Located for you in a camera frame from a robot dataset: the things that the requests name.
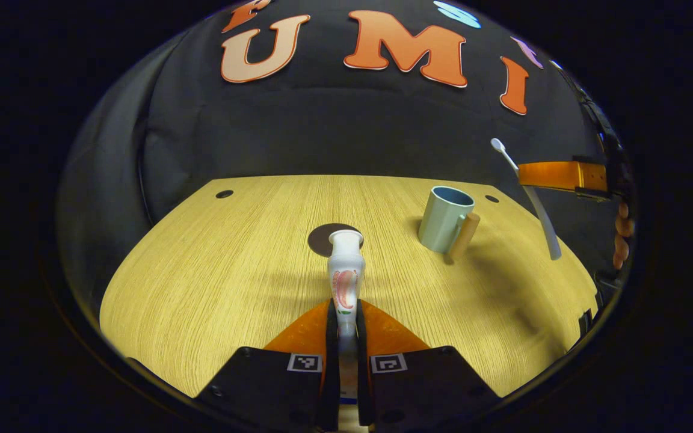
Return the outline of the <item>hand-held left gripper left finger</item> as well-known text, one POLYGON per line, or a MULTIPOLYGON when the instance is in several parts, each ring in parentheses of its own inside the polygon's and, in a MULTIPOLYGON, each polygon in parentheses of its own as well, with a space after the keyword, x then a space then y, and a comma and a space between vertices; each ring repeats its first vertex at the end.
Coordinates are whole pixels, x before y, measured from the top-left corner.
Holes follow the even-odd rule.
POLYGON ((339 362, 332 301, 303 313, 263 348, 241 347, 196 400, 242 433, 338 428, 339 362))

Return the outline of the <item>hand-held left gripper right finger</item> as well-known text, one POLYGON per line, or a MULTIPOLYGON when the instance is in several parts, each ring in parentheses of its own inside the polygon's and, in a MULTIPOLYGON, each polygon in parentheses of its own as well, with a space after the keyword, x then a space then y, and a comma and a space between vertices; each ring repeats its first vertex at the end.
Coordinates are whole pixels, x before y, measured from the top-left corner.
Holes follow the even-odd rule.
POLYGON ((371 433, 464 433, 501 402, 456 348, 427 345, 367 301, 357 342, 359 422, 371 433))

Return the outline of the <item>white toothbrush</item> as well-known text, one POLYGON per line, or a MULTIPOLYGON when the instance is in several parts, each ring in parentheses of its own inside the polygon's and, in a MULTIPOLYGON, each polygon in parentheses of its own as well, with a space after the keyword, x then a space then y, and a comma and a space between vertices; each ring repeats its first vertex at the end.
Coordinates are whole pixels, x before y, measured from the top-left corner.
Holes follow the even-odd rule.
MULTIPOLYGON (((515 164, 514 160, 508 155, 505 145, 498 138, 492 138, 490 140, 490 145, 498 153, 500 153, 504 159, 509 163, 512 170, 515 172, 515 176, 519 177, 520 168, 515 164)), ((522 185, 523 190, 528 195, 529 200, 534 207, 537 214, 537 219, 541 223, 541 227, 544 233, 545 241, 548 248, 548 253, 550 259, 553 261, 559 260, 562 257, 562 251, 560 247, 560 241, 556 236, 555 228, 550 220, 549 214, 547 213, 544 205, 542 204, 539 196, 536 194, 534 187, 522 185)))

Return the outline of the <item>white toothpaste tube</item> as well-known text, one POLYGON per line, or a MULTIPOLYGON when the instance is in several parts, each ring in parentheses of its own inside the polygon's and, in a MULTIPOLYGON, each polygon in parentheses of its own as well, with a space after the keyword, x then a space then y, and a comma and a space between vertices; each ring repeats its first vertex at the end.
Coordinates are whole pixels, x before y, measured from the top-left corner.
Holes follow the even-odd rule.
POLYGON ((363 235, 357 230, 336 230, 329 235, 329 242, 332 250, 328 271, 336 311, 339 400, 343 405, 355 405, 359 384, 357 310, 365 266, 360 252, 363 235))

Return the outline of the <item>blue-grey cup wooden handle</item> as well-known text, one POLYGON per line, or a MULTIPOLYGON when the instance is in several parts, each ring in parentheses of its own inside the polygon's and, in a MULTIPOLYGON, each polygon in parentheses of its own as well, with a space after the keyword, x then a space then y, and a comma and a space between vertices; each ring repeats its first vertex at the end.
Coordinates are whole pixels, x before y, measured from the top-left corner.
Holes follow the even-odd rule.
POLYGON ((420 243, 454 262, 465 254, 481 217, 473 213, 475 200, 450 186, 431 188, 418 230, 420 243))

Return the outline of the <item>brown round coaster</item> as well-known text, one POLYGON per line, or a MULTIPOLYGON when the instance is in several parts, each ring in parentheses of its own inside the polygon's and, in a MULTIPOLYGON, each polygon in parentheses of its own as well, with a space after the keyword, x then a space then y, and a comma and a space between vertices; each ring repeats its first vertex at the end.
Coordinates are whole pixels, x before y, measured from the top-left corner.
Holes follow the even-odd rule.
POLYGON ((310 232, 307 238, 311 250, 322 257, 332 255, 357 255, 364 243, 364 236, 348 224, 324 224, 310 232))

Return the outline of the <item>black backdrop cloth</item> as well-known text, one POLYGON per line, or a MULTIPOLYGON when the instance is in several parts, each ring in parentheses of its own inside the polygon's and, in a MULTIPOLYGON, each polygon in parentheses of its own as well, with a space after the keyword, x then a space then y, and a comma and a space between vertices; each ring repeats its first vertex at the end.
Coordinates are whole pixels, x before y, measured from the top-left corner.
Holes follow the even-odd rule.
POLYGON ((493 137, 519 162, 624 154, 571 72, 464 0, 230 5, 137 61, 86 118, 58 187, 61 266, 97 317, 135 244, 220 178, 453 180, 526 206, 493 137))

